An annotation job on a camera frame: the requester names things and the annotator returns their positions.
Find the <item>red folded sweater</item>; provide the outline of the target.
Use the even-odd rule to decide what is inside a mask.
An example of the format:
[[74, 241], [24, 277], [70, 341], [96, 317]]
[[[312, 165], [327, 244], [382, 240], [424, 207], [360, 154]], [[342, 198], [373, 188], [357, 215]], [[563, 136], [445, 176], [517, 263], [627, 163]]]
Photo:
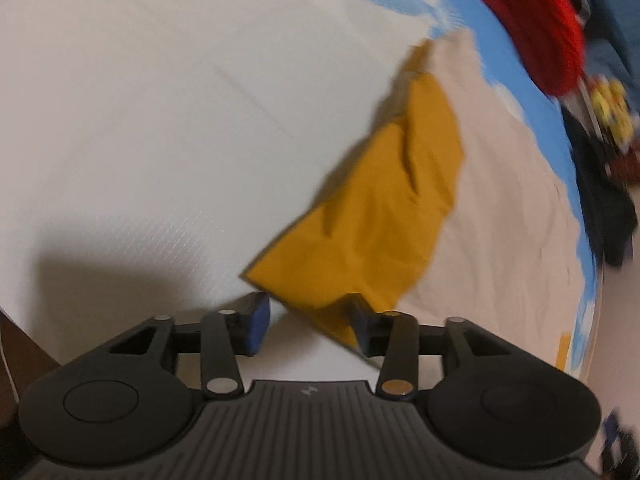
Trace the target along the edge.
[[530, 79], [548, 96], [578, 83], [585, 39], [570, 0], [483, 0], [509, 33]]

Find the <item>black clothing pile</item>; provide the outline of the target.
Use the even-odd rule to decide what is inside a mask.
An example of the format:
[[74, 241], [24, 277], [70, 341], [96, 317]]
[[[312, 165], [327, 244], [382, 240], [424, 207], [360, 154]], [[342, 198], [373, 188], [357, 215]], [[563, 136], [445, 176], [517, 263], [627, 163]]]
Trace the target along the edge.
[[632, 239], [639, 226], [634, 201], [606, 172], [606, 144], [589, 134], [564, 105], [561, 112], [589, 246], [599, 266], [620, 268], [632, 257]]

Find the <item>dark teal garment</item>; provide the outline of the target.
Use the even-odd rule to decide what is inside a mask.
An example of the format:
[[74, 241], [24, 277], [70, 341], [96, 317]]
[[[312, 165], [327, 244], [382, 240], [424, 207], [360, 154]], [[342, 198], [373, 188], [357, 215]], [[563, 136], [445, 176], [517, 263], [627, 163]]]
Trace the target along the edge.
[[639, 0], [589, 0], [587, 73], [619, 79], [639, 99]]

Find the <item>blue and white bed sheet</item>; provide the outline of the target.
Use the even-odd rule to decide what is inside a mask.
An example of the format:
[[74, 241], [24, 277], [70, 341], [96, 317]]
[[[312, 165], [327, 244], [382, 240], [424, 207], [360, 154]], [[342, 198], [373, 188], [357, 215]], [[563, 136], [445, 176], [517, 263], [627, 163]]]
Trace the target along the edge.
[[2, 311], [66, 363], [244, 294], [457, 26], [576, 202], [559, 107], [480, 0], [1, 0]]

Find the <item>beige and mustard shirt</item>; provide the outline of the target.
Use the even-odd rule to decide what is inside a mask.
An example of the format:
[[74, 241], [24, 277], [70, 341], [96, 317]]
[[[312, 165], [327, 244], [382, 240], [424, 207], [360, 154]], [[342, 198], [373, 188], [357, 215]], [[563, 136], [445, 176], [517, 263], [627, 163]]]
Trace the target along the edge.
[[567, 367], [585, 289], [566, 184], [488, 82], [466, 28], [409, 54], [390, 119], [246, 279], [346, 346], [341, 299], [431, 324], [460, 316]]

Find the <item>yellow plush toy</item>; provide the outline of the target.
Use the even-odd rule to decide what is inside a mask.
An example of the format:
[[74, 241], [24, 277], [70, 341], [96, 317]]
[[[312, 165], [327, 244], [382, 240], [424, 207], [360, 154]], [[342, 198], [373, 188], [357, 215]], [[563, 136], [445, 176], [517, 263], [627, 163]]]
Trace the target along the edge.
[[616, 78], [588, 78], [588, 94], [600, 130], [625, 154], [639, 130], [639, 114], [629, 106], [627, 90]]

